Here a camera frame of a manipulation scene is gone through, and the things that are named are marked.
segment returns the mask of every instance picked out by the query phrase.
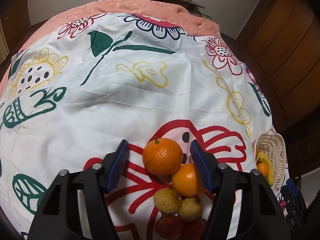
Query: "plastic container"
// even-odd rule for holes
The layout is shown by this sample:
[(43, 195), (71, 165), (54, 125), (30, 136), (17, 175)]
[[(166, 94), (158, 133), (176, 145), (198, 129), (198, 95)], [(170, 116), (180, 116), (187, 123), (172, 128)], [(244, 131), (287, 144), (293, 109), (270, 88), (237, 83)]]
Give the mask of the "plastic container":
[(276, 195), (282, 187), (285, 174), (285, 144), (282, 136), (273, 129), (268, 134), (262, 134), (253, 144), (253, 152), (265, 152), (273, 166), (274, 182), (271, 186), (273, 193)]

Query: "peach fabric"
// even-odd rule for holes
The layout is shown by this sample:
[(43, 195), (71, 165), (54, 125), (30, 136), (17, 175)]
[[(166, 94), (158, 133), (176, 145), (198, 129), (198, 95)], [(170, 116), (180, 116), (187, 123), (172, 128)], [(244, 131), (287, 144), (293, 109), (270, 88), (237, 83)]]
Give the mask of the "peach fabric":
[[(143, 14), (181, 26), (191, 36), (212, 35), (221, 39), (218, 24), (191, 15), (180, 5), (149, 0), (98, 0), (53, 16), (27, 40), (21, 50), (28, 48), (66, 23), (106, 12)], [(9, 69), (0, 83), (0, 95), (7, 84)]]

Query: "silver bolt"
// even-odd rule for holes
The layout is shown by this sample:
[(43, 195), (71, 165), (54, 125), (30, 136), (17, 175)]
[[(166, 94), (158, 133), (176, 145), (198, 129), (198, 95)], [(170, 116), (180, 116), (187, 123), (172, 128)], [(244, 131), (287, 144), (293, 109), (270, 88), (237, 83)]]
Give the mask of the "silver bolt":
[(59, 171), (59, 175), (60, 175), (60, 176), (66, 176), (68, 173), (69, 173), (68, 170), (61, 170), (61, 171)]
[(218, 163), (218, 168), (221, 170), (224, 170), (224, 169), (228, 168), (228, 165), (226, 165), (225, 163)]
[(101, 167), (102, 167), (101, 163), (95, 163), (94, 165), (92, 165), (92, 168), (93, 168), (94, 170), (98, 170), (98, 169), (100, 169)]
[(258, 169), (253, 169), (251, 171), (254, 175), (260, 175), (261, 174), (261, 171), (259, 171)]

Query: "black polka dot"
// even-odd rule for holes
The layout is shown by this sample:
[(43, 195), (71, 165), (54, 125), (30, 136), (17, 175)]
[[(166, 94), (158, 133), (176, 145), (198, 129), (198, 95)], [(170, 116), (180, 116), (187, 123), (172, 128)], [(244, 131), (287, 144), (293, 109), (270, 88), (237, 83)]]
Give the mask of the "black polka dot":
[(185, 132), (182, 134), (182, 141), (184, 141), (185, 143), (189, 142), (189, 133)]
[(185, 164), (187, 162), (187, 155), (184, 153), (182, 158), (182, 164)]

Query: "yellow banana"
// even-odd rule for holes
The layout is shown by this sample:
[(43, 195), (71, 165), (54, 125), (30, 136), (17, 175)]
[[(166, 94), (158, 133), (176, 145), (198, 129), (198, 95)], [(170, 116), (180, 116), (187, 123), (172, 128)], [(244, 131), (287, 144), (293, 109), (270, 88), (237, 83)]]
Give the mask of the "yellow banana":
[(268, 174), (266, 176), (266, 180), (269, 183), (269, 185), (272, 186), (273, 182), (274, 182), (274, 172), (273, 172), (272, 163), (271, 163), (268, 155), (265, 154), (264, 152), (259, 152), (256, 160), (257, 160), (257, 163), (264, 163), (267, 165)]

